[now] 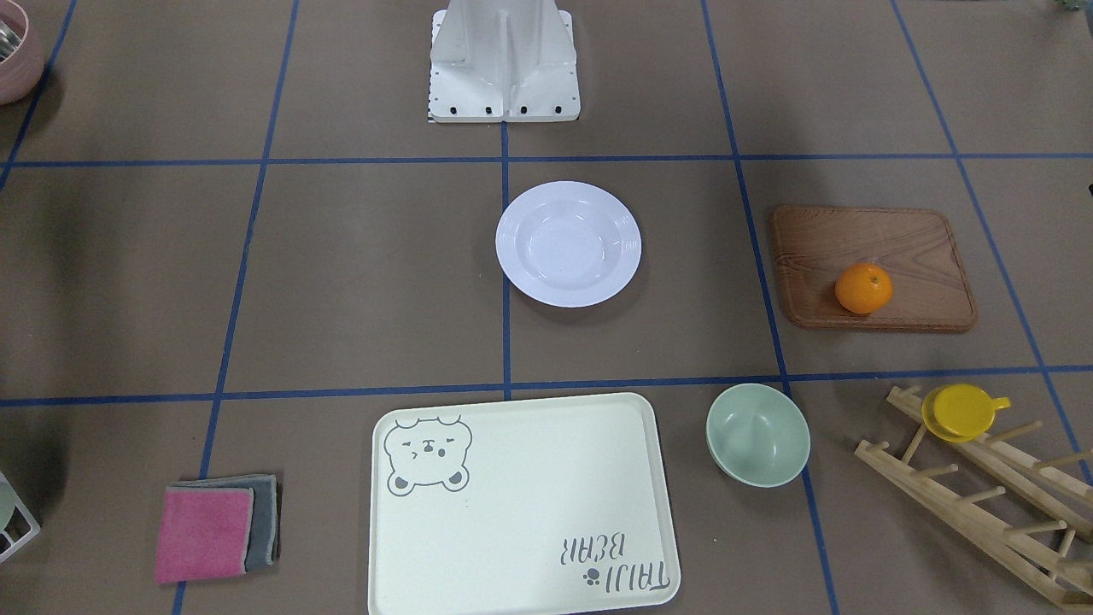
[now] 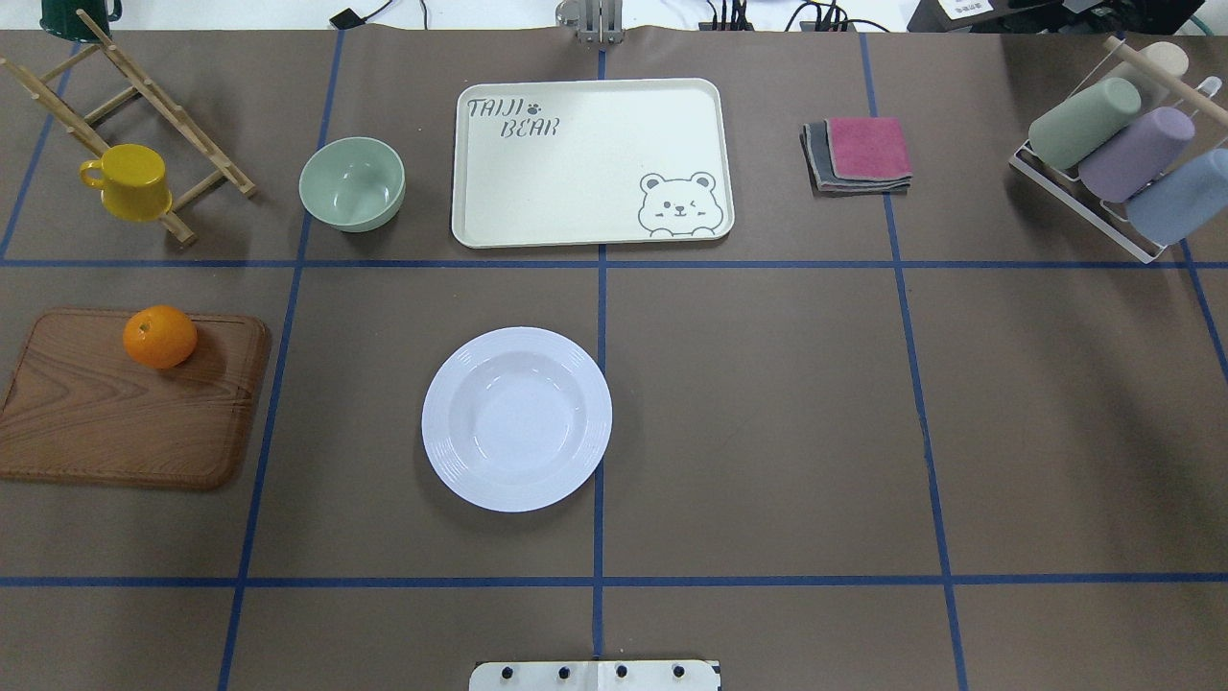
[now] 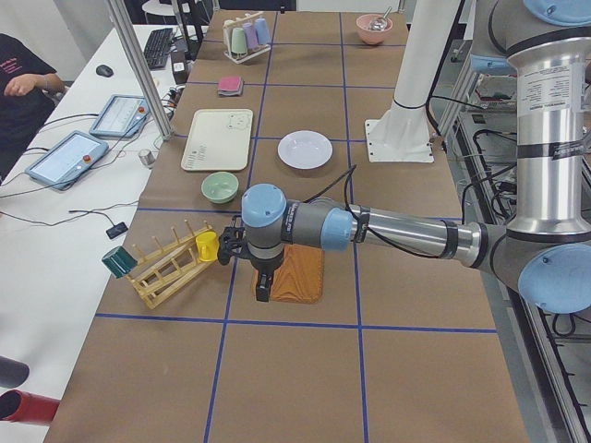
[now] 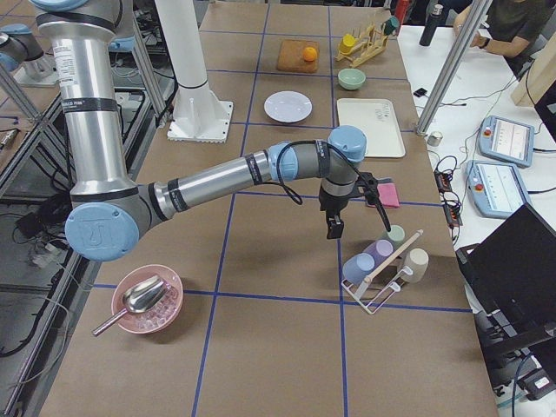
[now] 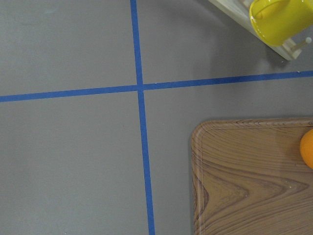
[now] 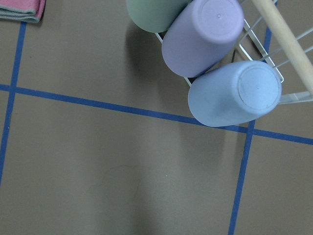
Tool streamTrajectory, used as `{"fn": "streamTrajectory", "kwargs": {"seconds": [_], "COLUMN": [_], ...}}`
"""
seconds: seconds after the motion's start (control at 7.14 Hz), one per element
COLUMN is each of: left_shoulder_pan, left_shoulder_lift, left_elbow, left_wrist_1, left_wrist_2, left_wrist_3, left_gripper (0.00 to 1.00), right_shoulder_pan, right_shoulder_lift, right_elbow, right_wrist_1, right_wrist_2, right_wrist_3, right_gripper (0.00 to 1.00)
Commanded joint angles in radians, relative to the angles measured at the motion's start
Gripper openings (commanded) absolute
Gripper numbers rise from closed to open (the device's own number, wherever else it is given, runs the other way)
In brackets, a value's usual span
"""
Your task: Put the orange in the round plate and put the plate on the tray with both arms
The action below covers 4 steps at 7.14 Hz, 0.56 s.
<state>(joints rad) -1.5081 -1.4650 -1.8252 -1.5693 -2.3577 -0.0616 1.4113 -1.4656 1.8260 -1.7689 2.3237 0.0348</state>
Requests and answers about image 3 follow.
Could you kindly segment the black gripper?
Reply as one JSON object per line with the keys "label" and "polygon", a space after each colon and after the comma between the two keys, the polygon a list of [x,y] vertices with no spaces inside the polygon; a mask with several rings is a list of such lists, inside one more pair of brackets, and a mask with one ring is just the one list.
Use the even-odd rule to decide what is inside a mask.
{"label": "black gripper", "polygon": [[231,224],[223,229],[218,237],[219,248],[217,258],[221,265],[228,265],[232,257],[251,260],[252,255],[247,246],[245,227],[237,226],[238,217],[233,217]]}

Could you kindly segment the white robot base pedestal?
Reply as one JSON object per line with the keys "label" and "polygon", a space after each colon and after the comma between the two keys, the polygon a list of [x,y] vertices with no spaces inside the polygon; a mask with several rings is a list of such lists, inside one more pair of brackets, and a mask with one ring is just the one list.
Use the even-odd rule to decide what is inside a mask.
{"label": "white robot base pedestal", "polygon": [[457,16],[459,0],[419,0],[404,49],[392,106],[378,120],[366,121],[371,162],[433,162],[428,97]]}

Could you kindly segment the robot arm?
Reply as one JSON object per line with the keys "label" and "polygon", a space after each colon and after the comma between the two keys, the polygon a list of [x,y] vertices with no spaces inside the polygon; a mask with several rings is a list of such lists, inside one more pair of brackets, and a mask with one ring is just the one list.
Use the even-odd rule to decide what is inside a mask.
{"label": "robot arm", "polygon": [[586,1],[479,1],[472,67],[510,66],[517,91],[517,209],[504,226],[431,221],[315,199],[286,198],[270,184],[242,197],[242,225],[227,227],[218,259],[243,258],[258,271],[255,295],[268,301],[286,245],[344,250],[388,245],[425,258],[455,259],[493,274],[552,313],[590,305],[590,225],[581,211]]}

